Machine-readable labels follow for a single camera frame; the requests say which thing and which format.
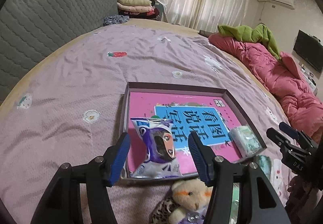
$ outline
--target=quilted headboard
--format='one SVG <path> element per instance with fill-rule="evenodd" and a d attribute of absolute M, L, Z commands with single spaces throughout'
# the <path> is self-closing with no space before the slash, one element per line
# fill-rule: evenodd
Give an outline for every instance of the quilted headboard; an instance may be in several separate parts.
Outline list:
<path fill-rule="evenodd" d="M 117 14 L 117 0 L 7 0 L 0 10 L 0 104 L 41 60 Z"/>

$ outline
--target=bed sheet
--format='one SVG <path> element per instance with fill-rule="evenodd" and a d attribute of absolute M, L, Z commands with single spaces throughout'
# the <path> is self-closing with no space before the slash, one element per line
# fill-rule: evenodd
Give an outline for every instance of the bed sheet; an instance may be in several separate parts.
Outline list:
<path fill-rule="evenodd" d="M 195 30 L 153 23 L 130 21 L 78 37 L 38 64 L 0 106 L 0 197 L 18 224 L 30 223 L 59 165 L 87 163 L 116 141 L 128 81 L 228 89 L 263 136 L 263 154 L 281 159 L 265 136 L 267 128 L 288 122 L 276 100 Z M 279 171 L 285 203 L 290 173 L 285 166 Z M 118 184 L 108 193 L 118 223 L 147 223 L 168 190 L 160 183 Z M 90 223 L 84 186 L 81 198 L 84 223 Z"/>

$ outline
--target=pink comforter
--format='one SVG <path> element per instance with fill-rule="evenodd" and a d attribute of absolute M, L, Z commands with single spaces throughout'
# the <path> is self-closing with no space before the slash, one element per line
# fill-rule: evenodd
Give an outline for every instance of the pink comforter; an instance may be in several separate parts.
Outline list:
<path fill-rule="evenodd" d="M 279 63 L 260 43 L 242 43 L 219 33 L 209 37 L 217 48 L 237 57 L 276 96 L 292 127 L 318 142 L 323 133 L 323 104 L 311 92 L 293 58 L 285 52 Z"/>

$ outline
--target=stuffed animal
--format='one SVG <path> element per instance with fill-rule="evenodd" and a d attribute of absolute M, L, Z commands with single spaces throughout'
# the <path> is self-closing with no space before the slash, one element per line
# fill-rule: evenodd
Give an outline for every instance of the stuffed animal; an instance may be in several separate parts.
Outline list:
<path fill-rule="evenodd" d="M 155 209 L 151 224 L 203 223 L 212 187 L 199 179 L 180 180 L 172 186 L 172 197 L 164 199 Z"/>

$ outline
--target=purple snack package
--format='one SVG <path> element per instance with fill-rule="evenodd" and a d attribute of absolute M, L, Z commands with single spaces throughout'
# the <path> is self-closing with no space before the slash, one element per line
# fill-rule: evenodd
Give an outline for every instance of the purple snack package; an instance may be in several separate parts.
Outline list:
<path fill-rule="evenodd" d="M 173 143 L 173 121 L 158 118 L 131 118 L 131 121 L 147 147 L 146 159 L 133 172 L 132 177 L 182 176 Z"/>

